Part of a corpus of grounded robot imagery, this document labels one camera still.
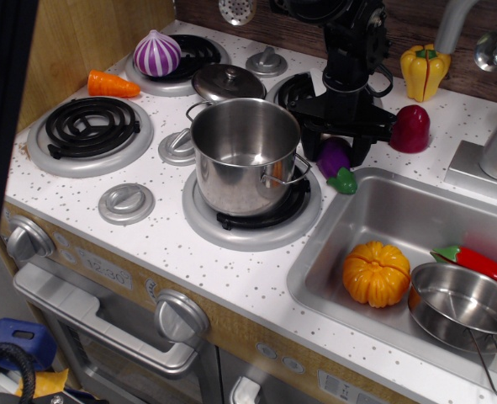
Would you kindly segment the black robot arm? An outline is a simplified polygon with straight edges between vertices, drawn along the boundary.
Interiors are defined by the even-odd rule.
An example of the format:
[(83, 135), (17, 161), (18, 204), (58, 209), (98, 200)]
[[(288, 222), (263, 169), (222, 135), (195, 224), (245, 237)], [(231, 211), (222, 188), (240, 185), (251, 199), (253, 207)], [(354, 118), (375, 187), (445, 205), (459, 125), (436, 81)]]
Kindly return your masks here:
[(391, 91), (368, 85), (375, 72), (393, 78), (383, 65), (390, 41), (381, 1), (272, 1), (274, 13), (286, 14), (323, 29), (327, 62), (320, 80), (321, 95), (309, 89), (313, 74), (296, 74), (277, 90), (275, 101), (297, 119), (304, 156), (314, 161), (324, 137), (352, 139), (351, 166), (361, 165), (371, 145), (389, 141), (397, 118), (375, 104)]

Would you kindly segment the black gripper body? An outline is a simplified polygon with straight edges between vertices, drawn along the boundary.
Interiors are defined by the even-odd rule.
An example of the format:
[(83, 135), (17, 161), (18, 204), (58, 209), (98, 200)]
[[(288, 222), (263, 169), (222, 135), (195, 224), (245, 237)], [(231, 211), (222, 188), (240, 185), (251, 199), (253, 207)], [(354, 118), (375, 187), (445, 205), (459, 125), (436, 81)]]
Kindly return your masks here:
[(368, 90), (359, 93), (327, 90), (314, 98), (290, 101), (287, 108), (303, 130), (388, 141), (397, 116), (378, 106), (377, 101)]

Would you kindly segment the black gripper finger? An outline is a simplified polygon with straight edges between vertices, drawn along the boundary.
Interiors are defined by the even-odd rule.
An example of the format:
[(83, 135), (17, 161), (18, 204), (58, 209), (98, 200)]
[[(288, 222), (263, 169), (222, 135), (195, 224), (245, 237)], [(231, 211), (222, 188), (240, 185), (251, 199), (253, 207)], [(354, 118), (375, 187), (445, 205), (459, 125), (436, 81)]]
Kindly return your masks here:
[(304, 156), (312, 162), (316, 161), (319, 156), (324, 132), (323, 125), (318, 125), (311, 120), (304, 120), (301, 123), (301, 143)]
[(351, 167), (359, 167), (363, 164), (371, 146), (377, 142), (373, 136), (355, 136), (352, 141), (350, 152)]

